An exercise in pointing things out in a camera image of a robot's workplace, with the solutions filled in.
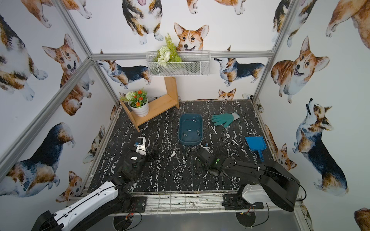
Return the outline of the teal plastic storage box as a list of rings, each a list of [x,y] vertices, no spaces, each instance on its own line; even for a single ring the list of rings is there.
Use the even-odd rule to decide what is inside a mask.
[[[203,121],[200,114],[183,114],[179,120],[178,139],[182,145],[196,146],[199,145],[203,138]]]

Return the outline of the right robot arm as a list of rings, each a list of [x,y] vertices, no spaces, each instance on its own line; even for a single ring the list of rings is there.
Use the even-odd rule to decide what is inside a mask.
[[[243,190],[246,186],[261,186],[261,190],[249,190],[241,194],[248,203],[263,202],[264,196],[277,207],[289,212],[294,211],[300,182],[277,162],[242,162],[227,156],[216,156],[203,147],[194,153],[194,157],[211,175],[239,178]]]

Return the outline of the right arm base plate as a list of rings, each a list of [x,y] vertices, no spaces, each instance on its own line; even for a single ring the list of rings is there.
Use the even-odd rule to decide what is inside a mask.
[[[224,194],[222,206],[225,208],[225,210],[249,210],[264,208],[264,204],[262,202],[250,204],[242,196],[236,194]]]

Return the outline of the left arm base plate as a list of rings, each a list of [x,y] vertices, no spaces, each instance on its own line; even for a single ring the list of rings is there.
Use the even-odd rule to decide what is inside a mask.
[[[124,199],[119,202],[118,208],[114,214],[118,213],[133,213],[135,211],[143,213],[145,212],[147,204],[147,197],[145,196],[134,196],[128,199]]]

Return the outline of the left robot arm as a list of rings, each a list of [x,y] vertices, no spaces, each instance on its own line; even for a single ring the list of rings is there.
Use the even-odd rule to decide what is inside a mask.
[[[129,188],[142,180],[146,163],[156,163],[159,153],[154,150],[141,155],[130,152],[113,177],[83,199],[56,213],[46,211],[32,227],[34,231],[86,231],[100,220],[120,212],[134,215],[145,211],[145,196],[133,196]]]

